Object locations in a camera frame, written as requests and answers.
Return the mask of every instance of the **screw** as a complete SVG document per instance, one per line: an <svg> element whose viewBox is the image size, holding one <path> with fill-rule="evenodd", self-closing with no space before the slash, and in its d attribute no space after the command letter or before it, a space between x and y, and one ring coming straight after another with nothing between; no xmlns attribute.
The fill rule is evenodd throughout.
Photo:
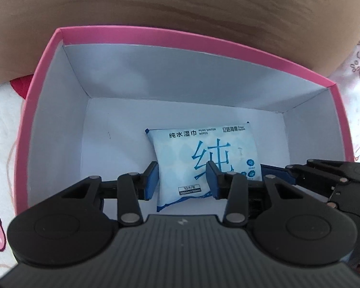
<svg viewBox="0 0 360 288"><path fill-rule="evenodd" d="M337 205L334 202L327 202L327 206L331 207L332 209L337 208Z"/></svg>
<svg viewBox="0 0 360 288"><path fill-rule="evenodd" d="M245 221L245 216L237 212L227 214L225 218L231 223L241 223Z"/></svg>
<svg viewBox="0 0 360 288"><path fill-rule="evenodd" d="M124 213L121 216L121 221L124 223L136 223L140 219L140 216L137 213Z"/></svg>

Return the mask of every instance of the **pink box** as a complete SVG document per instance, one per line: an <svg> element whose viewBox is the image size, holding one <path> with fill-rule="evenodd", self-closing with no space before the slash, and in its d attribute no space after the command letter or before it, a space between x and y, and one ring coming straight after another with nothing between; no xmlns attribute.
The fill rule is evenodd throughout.
<svg viewBox="0 0 360 288"><path fill-rule="evenodd" d="M16 213L89 175L113 180L144 171L155 160L146 128L247 121L263 164L353 160L337 85L302 66L244 45L173 30L57 29L22 114ZM168 207L168 213L190 214L187 209L201 202L208 201L189 200ZM154 199L141 203L145 217L156 211ZM214 204L204 206L207 213L215 211ZM115 216L115 206L106 205L105 212Z"/></svg>

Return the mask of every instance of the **ribbed surface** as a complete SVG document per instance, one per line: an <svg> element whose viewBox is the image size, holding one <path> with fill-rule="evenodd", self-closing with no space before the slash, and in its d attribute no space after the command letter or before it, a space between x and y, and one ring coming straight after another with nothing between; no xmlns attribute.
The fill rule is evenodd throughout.
<svg viewBox="0 0 360 288"><path fill-rule="evenodd" d="M244 230L215 216L151 215L121 230L95 259L61 270L19 265L4 288L357 288L360 277L344 264L291 268L261 253Z"/></svg>

